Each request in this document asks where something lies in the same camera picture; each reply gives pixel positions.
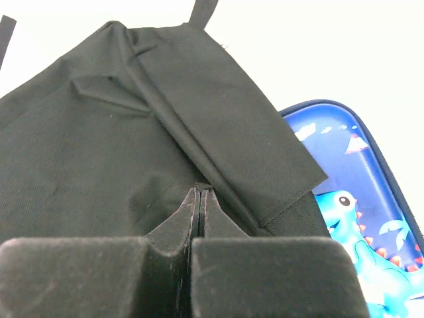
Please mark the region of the black backpack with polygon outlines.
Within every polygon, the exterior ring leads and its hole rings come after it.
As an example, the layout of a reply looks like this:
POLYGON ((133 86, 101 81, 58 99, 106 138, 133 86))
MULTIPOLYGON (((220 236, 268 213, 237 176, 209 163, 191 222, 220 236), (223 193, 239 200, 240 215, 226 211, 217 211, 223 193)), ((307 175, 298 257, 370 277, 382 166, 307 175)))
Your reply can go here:
POLYGON ((267 97, 189 22, 111 21, 1 99, 1 240, 142 236, 210 185, 247 234, 327 236, 326 175, 267 97))

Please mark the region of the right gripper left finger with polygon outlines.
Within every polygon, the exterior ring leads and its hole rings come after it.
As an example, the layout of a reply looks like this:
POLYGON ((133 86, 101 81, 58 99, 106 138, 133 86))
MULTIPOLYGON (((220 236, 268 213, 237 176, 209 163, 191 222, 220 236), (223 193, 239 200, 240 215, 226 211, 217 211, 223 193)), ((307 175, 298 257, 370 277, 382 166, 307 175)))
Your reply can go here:
POLYGON ((143 237, 14 238, 1 245, 2 317, 187 317, 201 194, 143 237))

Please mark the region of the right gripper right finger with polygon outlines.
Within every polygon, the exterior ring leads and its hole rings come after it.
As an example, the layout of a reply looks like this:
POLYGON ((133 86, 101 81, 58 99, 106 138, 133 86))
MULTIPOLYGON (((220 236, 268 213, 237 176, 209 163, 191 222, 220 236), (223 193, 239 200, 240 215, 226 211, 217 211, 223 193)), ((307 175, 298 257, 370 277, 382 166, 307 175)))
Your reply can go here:
POLYGON ((254 237, 202 193, 191 243, 193 317, 367 317, 352 261, 325 237, 254 237))

